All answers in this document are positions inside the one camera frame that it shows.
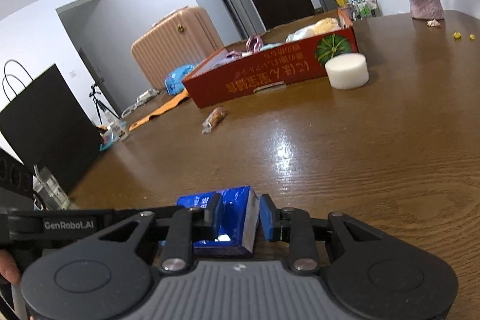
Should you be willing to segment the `person's left hand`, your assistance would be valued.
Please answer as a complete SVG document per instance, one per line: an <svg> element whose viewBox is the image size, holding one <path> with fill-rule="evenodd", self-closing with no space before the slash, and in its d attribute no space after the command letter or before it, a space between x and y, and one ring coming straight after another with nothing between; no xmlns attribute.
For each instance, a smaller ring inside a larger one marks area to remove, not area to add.
<svg viewBox="0 0 480 320"><path fill-rule="evenodd" d="M11 284L20 282L20 271L16 266L14 258L3 249L0 250L0 274Z"/></svg>

